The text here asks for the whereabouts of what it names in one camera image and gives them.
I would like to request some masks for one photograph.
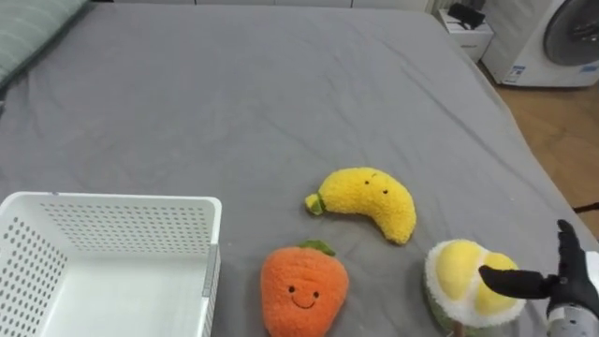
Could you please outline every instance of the washing machine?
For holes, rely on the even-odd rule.
[[[495,32],[482,63],[497,83],[580,87],[599,80],[599,0],[487,0]]]

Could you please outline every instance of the stuffed toy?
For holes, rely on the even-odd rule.
[[[376,168],[344,168],[331,173],[317,193],[305,199],[308,210],[370,216],[389,241],[404,244],[416,226],[416,209],[408,190]]]
[[[324,337],[349,287],[343,264],[321,241],[272,252],[262,266],[262,312],[271,337]]]
[[[427,300],[439,325],[455,337],[486,335],[492,327],[518,317],[524,307],[524,300],[490,290],[478,273],[481,265],[502,271],[518,269],[509,257],[467,240],[441,242],[427,256]]]

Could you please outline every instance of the mattress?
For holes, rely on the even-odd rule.
[[[371,221],[314,218],[333,170],[411,191],[405,246]],[[350,290],[329,336],[441,336],[423,259],[465,238],[557,269],[556,219],[597,249],[510,111],[429,15],[394,10],[98,5],[7,91],[0,197],[15,191],[214,196],[223,202],[212,336],[266,336],[259,271],[322,239]],[[543,301],[504,336],[545,335]]]

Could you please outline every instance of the wooden floor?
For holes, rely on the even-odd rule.
[[[572,206],[599,201],[599,87],[497,88],[534,155]],[[599,212],[580,216],[599,238]]]

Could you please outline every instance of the plush banana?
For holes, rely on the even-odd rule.
[[[335,171],[305,202],[316,215],[324,211],[368,215],[385,238],[395,243],[406,243],[416,226],[416,209],[408,190],[376,168]]]

